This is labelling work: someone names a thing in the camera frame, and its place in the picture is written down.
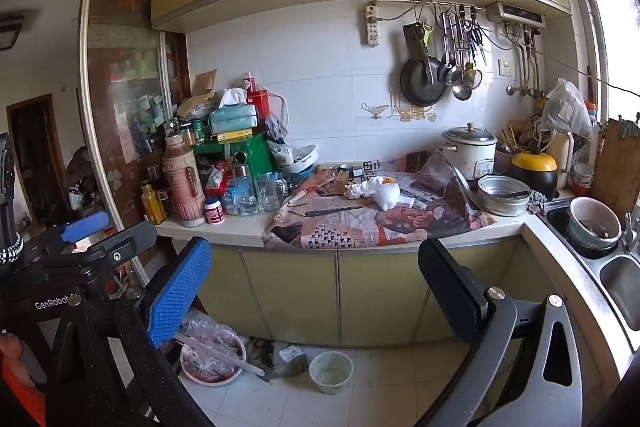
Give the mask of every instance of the wall socket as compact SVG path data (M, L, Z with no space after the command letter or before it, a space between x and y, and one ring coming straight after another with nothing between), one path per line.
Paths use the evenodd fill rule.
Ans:
M367 44L370 48L380 44L378 35L378 7L370 4L367 6Z
M511 62L498 58L498 74L500 76L511 76Z

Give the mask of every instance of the doorway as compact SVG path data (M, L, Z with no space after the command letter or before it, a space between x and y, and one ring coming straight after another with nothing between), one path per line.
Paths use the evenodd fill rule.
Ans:
M46 227L66 223L71 216L51 94L9 105L6 113L18 176L33 220Z

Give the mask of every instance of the newspaper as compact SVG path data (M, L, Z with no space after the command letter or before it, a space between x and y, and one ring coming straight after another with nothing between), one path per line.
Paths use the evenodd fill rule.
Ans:
M401 194L423 208L396 206L382 211L372 198L349 200L333 195L336 171L313 174L300 187L305 196L284 201L262 235L267 248L366 248L447 237L480 229L495 221L466 199L453 169L435 152L417 172L406 162L381 164L373 174L388 176Z

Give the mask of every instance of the rice cooker lid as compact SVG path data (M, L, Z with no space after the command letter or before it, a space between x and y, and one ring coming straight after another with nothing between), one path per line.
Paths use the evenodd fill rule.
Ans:
M478 127L475 123L469 122L466 127L452 127L442 133L444 139L455 143L469 145L493 145L497 142L496 137L484 127Z

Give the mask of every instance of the bolt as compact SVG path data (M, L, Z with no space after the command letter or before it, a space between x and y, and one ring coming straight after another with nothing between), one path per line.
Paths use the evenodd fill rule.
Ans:
M504 299L504 290L502 288L498 288L498 286L491 286L488 293L492 299L495 299L497 301L501 301L502 299Z
M82 302L82 296L78 293L74 293L69 297L69 300L66 303L69 306L72 306L73 308L75 308L76 306L79 306L81 302Z
M127 297L127 299L133 301L142 295L142 288L140 286L132 286L130 288L127 288L126 292L124 292L124 295Z
M562 307L562 299L557 295L549 295L549 304L551 304L555 308Z

